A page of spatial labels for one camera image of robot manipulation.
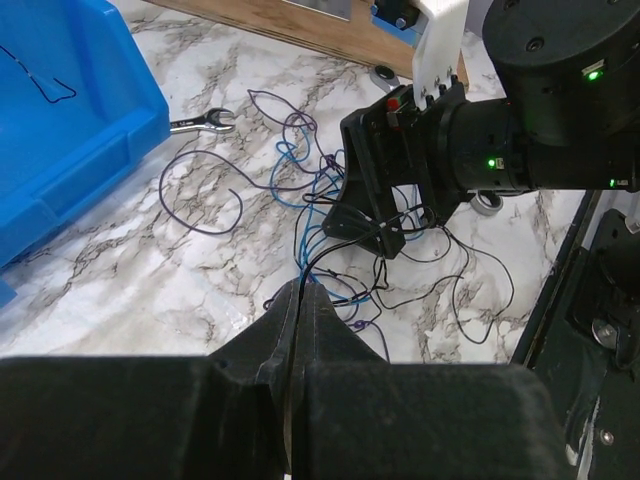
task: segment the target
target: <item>black mount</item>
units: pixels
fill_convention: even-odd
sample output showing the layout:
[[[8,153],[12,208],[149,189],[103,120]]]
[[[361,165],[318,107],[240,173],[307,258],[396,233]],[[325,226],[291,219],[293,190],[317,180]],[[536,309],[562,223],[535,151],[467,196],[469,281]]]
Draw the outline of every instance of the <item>black mount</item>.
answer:
[[[573,304],[581,331],[615,351],[618,368],[630,369],[640,356],[640,235],[626,217],[607,212],[598,227],[583,280]]]
[[[340,203],[360,210],[380,224],[399,213],[393,187],[417,185],[421,203],[431,210],[420,226],[435,227],[445,225],[458,205],[470,200],[471,195],[449,184],[453,176],[446,163],[447,155],[437,152],[447,144],[449,122],[445,117],[467,102],[464,86],[455,75],[452,84],[448,90],[441,89],[437,100],[428,98],[429,108],[424,112],[413,102],[412,86],[401,86],[341,122],[346,175],[338,197]],[[322,227],[329,237],[354,240],[370,230],[371,225],[355,216],[352,209],[335,205]],[[406,244],[404,234],[397,231],[400,228],[400,222],[396,221],[381,232],[386,258],[395,258]],[[377,242],[371,238],[360,246],[379,255]]]

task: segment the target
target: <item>wooden shelf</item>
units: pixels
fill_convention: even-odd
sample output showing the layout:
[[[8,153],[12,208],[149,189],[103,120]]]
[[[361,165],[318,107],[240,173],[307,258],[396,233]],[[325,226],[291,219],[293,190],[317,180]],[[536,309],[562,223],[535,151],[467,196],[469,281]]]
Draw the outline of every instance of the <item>wooden shelf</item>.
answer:
[[[411,78],[413,49],[371,23],[369,0],[352,0],[351,21],[282,0],[147,0],[364,65],[387,65]],[[469,84],[462,55],[458,77]]]

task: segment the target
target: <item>black plastic housing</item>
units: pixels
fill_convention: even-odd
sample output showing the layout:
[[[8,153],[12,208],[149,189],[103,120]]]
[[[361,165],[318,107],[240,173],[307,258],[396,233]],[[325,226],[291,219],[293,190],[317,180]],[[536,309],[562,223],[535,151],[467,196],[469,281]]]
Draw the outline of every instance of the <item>black plastic housing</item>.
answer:
[[[606,137],[640,110],[637,0],[497,0],[483,37],[526,133],[540,143]]]
[[[439,140],[446,151],[431,146],[427,158],[448,165],[461,191],[640,189],[637,124],[606,139],[553,147],[529,138],[502,99],[462,104],[440,127],[448,132]]]

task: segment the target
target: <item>bolt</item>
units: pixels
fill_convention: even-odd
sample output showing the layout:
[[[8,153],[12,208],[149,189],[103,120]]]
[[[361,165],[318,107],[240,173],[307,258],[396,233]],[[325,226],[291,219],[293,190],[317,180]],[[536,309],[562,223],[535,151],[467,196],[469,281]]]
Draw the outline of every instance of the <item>bolt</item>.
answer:
[[[527,43],[527,52],[537,52],[542,47],[544,47],[544,38],[532,38],[531,40],[529,40],[529,43]]]
[[[606,432],[604,430],[600,431],[600,441],[602,442],[603,445],[610,447],[611,445],[613,445],[613,434],[611,432]]]
[[[615,350],[618,343],[618,331],[601,318],[594,318],[591,333],[596,342],[609,350]]]

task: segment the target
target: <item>marble countertop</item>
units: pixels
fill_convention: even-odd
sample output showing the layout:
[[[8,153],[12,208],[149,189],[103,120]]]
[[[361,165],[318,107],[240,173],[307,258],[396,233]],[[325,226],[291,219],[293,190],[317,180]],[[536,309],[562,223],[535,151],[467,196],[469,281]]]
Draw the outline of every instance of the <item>marble countertop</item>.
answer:
[[[367,69],[306,49],[148,5],[114,2],[126,19],[171,108],[174,119],[224,106],[238,115],[227,136],[174,136],[145,158],[141,167],[90,213],[45,248],[2,272],[18,297],[0,310],[0,354],[206,354],[241,332],[262,305],[298,275],[292,257],[297,212],[252,188],[219,161],[194,156],[169,178],[167,195],[179,213],[211,228],[228,227],[237,213],[233,188],[245,204],[240,225],[229,235],[189,233],[161,209],[158,177],[178,152],[209,149],[268,183],[278,156],[279,131],[251,106],[247,89],[286,97],[319,123],[327,151],[341,148],[340,120],[368,106],[382,92]],[[463,53],[471,81],[469,98],[502,95],[482,42],[465,35]],[[282,105],[268,105],[286,115]],[[309,181],[294,172],[287,182]],[[483,345],[465,340],[451,309],[451,283],[426,299],[377,320],[393,362],[504,362],[513,353],[582,192],[545,191],[506,199],[493,218],[461,206],[449,228],[464,242],[498,256],[515,283],[512,305]],[[410,255],[433,258],[446,247],[439,231],[406,247]],[[399,257],[389,263],[390,291],[398,303],[425,293],[456,273],[464,254],[454,246],[442,261],[419,265]],[[328,265],[370,284],[372,255],[356,247],[336,252]],[[472,256],[457,303],[467,333],[481,338],[493,313],[508,301],[509,283],[492,260]],[[359,313],[370,319],[373,305]],[[378,352],[374,329],[362,337]]]

